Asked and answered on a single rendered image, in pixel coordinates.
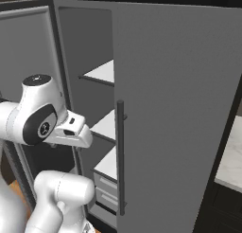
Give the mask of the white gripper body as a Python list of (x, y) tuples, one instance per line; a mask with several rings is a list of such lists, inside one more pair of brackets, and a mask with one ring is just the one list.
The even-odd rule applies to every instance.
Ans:
[(93, 143), (93, 136), (89, 127), (84, 125), (78, 135), (58, 135), (55, 131), (53, 131), (44, 142), (49, 144), (89, 148)]

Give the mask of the black base cupboard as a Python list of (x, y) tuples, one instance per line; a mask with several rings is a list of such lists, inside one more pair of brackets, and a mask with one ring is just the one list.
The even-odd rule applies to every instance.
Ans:
[(194, 233), (242, 233), (242, 193), (213, 183)]

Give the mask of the grey recessed fridge door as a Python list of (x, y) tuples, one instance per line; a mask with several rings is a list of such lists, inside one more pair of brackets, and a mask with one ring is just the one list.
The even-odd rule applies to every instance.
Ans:
[[(37, 0), (0, 3), (0, 97), (19, 101), (23, 79), (35, 74), (52, 76), (70, 102), (54, 6)], [(36, 204), (33, 181), (41, 170), (74, 167), (69, 146), (7, 141), (4, 150), (29, 207)]]

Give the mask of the grey flat fridge door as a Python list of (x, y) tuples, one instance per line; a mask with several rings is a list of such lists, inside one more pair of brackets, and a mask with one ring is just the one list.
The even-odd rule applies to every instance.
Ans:
[(242, 9), (118, 4), (112, 15), (128, 116), (118, 233), (192, 233), (242, 75)]

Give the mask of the white fridge shelf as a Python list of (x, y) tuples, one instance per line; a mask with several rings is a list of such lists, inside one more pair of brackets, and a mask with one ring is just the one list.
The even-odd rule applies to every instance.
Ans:
[(101, 64), (99, 67), (78, 76), (80, 79), (94, 81), (109, 86), (114, 86), (113, 61)]
[(94, 171), (111, 180), (117, 180), (116, 147), (113, 147), (94, 167)]
[(91, 131), (97, 134), (104, 135), (110, 139), (115, 139), (115, 112), (111, 110), (107, 115), (100, 119), (92, 128)]

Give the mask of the grey fridge drawer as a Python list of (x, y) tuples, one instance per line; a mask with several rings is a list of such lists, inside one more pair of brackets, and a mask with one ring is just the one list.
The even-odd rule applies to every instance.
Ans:
[(112, 197), (111, 194), (105, 192), (101, 188), (95, 188), (95, 193), (96, 193), (96, 200), (100, 204), (108, 207), (114, 212), (118, 210), (118, 201), (114, 197)]
[(110, 194), (116, 194), (117, 193), (117, 183), (114, 181), (111, 181), (107, 179), (106, 177), (103, 177), (102, 175), (99, 175), (97, 173), (94, 173), (94, 179), (95, 179), (95, 184), (109, 192)]

